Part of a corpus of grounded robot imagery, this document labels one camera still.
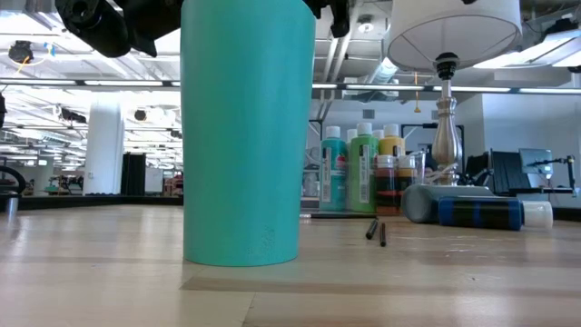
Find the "green paint bottle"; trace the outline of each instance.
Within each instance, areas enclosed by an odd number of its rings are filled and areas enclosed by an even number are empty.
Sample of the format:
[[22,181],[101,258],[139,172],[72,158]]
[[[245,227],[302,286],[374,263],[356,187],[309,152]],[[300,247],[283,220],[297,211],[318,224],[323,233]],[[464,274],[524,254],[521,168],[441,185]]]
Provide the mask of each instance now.
[[349,151],[350,209],[359,213],[375,213],[375,158],[378,139],[372,135],[370,123],[357,124],[358,137],[351,140]]

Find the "ceiling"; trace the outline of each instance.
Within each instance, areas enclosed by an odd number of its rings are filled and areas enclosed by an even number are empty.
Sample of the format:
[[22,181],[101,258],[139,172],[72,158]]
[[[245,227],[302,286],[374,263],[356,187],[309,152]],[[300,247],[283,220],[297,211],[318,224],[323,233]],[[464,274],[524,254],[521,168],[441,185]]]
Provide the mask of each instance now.
[[[0,4],[0,77],[21,78],[55,78],[55,79],[130,79],[130,80],[179,80],[180,79],[180,31],[175,31],[157,40],[158,57],[151,58],[136,51],[128,55],[109,59],[95,52],[90,46],[68,33],[59,15],[52,13],[30,13],[18,10],[22,2],[5,0]],[[578,1],[523,0],[523,17],[531,19],[550,15],[556,11],[575,12]],[[382,40],[389,26],[391,12],[390,1],[368,1],[359,10],[359,15],[369,15],[373,30],[363,33],[358,25],[353,32],[347,47],[346,60],[340,60],[340,42],[332,59],[332,66],[337,69],[337,77],[362,77],[372,73],[380,64],[383,54]],[[316,53],[314,81],[329,81],[334,72],[325,79],[324,70],[328,54],[333,46],[330,36],[332,15],[327,8],[317,22]],[[33,42],[33,64],[19,70],[8,58],[7,52],[16,40]],[[50,54],[50,45],[54,55]],[[457,73],[456,84],[465,85],[506,85],[535,84],[557,86],[566,82],[569,73],[566,69],[540,68],[527,69],[526,73],[512,70],[507,73],[494,70],[470,68]],[[394,78],[401,84],[413,84],[412,72],[399,71]],[[433,74],[420,74],[419,84],[436,84],[438,79]],[[4,91],[8,115],[5,125],[25,124],[28,126],[65,126],[69,122],[60,119],[55,113],[58,108],[65,108],[90,119],[91,91],[45,89],[29,87],[9,87]],[[126,127],[141,128],[155,126],[181,126],[180,95],[175,91],[126,91],[124,96],[132,99],[127,107]],[[402,95],[399,100],[407,101]],[[312,116],[316,115],[319,106],[314,100]],[[134,119],[135,110],[148,110],[161,119],[154,122],[139,122]],[[79,127],[86,124],[73,124]],[[83,165],[86,150],[86,131],[11,131],[3,132],[4,141],[0,145],[0,156],[8,159],[19,156],[55,154],[60,156],[59,165],[68,169],[77,169]],[[125,134],[125,150],[148,153],[149,163],[163,168],[181,168],[181,140],[171,137],[168,132],[128,131]],[[161,151],[161,146],[171,150]],[[29,160],[15,161],[26,163]]]

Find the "computer monitor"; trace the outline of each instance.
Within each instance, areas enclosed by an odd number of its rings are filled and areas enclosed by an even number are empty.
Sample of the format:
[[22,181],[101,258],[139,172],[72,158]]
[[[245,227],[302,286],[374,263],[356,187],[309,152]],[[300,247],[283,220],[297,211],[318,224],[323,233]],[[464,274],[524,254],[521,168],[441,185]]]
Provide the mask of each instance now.
[[520,161],[523,173],[553,174],[553,160],[551,150],[520,149]]

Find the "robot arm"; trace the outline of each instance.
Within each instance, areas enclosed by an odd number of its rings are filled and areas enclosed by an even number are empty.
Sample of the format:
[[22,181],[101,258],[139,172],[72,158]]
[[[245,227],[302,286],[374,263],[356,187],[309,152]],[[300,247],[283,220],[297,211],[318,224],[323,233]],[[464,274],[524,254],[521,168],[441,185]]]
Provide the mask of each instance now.
[[[112,58],[126,55],[132,48],[155,57],[155,40],[181,26],[184,0],[114,1],[123,9],[123,16],[106,0],[56,0],[55,4],[71,33]],[[317,18],[320,18],[321,9],[330,5],[334,16],[331,32],[335,37],[349,32],[349,0],[303,1]]]

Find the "lamp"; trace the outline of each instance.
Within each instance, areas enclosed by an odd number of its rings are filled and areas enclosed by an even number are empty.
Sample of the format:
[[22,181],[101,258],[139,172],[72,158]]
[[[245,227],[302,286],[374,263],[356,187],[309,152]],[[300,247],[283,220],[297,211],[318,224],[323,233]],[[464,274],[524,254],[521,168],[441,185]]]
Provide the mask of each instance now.
[[[394,0],[387,56],[399,68],[438,72],[438,131],[432,155],[439,168],[462,157],[456,133],[451,79],[471,67],[512,49],[522,36],[518,0]],[[441,184],[456,185],[455,170]]]

